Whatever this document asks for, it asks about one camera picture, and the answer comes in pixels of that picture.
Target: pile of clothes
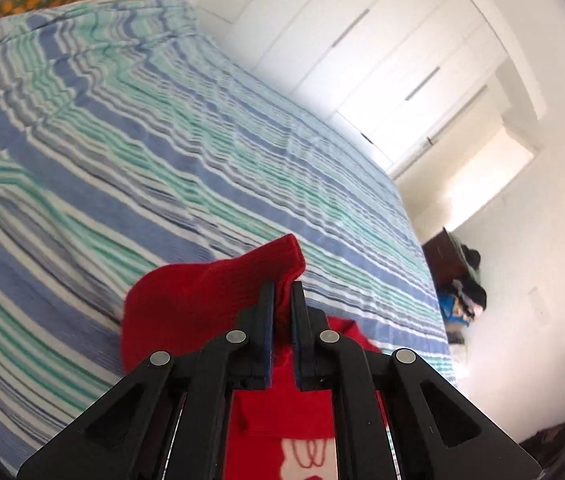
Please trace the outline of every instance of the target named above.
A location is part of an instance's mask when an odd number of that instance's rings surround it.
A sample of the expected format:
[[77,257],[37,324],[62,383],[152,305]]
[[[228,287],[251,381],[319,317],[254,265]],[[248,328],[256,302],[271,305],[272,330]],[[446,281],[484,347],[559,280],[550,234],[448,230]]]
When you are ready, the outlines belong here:
[[487,308],[487,293],[480,286],[480,253],[450,235],[467,264],[468,272],[444,286],[438,286],[438,304],[445,323],[469,326]]

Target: striped bedspread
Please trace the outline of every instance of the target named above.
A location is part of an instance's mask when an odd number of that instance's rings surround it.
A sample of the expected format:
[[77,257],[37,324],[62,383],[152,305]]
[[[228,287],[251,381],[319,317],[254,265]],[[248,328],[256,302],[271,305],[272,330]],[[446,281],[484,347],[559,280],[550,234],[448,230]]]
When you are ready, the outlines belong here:
[[451,378],[393,183],[227,59],[185,1],[0,19],[0,460],[15,472],[120,378],[139,277],[288,232],[312,306]]

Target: mattress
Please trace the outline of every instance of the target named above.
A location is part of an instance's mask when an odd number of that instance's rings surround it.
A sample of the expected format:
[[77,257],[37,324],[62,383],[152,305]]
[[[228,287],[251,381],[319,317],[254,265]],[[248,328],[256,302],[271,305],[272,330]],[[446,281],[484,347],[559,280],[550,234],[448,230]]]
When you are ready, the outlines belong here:
[[120,378],[146,272],[290,232],[310,306],[453,379],[392,181],[228,59],[186,1],[0,18],[0,460],[15,472]]

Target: red cloth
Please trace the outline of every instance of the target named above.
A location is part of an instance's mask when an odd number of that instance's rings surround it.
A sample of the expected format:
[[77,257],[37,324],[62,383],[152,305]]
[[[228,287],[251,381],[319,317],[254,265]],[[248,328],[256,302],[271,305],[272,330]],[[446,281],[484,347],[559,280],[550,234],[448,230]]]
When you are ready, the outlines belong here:
[[[175,264],[144,276],[127,295],[122,321],[122,362],[129,372],[157,350],[175,355],[200,349],[234,328],[236,314],[258,301],[264,280],[276,283],[272,387],[234,395],[225,478],[277,479],[282,438],[334,437],[331,393],[295,386],[290,345],[291,283],[305,270],[301,248],[286,235],[243,256],[210,264]],[[329,326],[377,350],[354,321],[329,318]]]

